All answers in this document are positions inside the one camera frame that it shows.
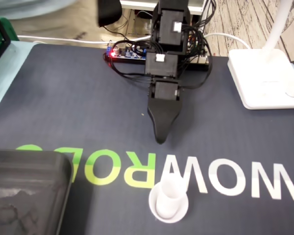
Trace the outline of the black gripper servo housing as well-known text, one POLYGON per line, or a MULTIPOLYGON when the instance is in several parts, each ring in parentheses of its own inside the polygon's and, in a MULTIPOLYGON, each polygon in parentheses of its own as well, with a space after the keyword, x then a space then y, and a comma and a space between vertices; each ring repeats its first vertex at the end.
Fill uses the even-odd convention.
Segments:
POLYGON ((163 144, 182 109, 181 85, 176 79, 155 78, 149 86, 147 104, 155 141, 163 144))

